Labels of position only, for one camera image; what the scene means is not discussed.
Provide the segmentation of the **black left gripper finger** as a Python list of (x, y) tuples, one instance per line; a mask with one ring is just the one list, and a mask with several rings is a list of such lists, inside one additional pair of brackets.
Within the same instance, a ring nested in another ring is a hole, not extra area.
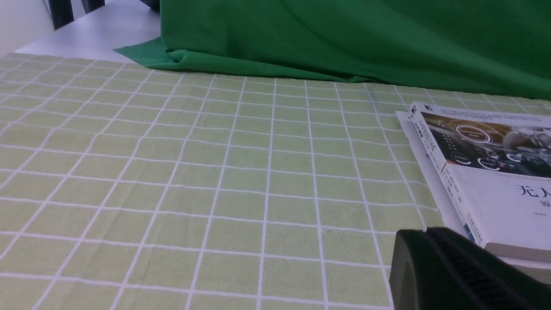
[(396, 233), (389, 284), (396, 310), (548, 310), (550, 287), (449, 228)]

